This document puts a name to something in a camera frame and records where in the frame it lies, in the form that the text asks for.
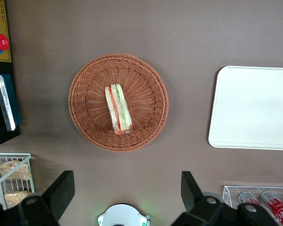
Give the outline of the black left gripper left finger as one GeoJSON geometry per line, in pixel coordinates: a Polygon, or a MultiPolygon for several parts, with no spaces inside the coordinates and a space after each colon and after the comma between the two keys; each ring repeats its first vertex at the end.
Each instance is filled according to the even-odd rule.
{"type": "Polygon", "coordinates": [[[74,172],[65,170],[42,194],[30,194],[8,210],[0,204],[0,226],[58,226],[74,195],[74,172]]]}

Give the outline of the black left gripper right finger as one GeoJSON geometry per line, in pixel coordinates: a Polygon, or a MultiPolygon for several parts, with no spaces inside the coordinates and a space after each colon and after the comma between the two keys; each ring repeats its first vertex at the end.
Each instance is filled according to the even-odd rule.
{"type": "Polygon", "coordinates": [[[189,171],[181,174],[181,197],[185,207],[173,226],[276,226],[261,206],[243,203],[233,209],[214,196],[205,196],[189,171]]]}

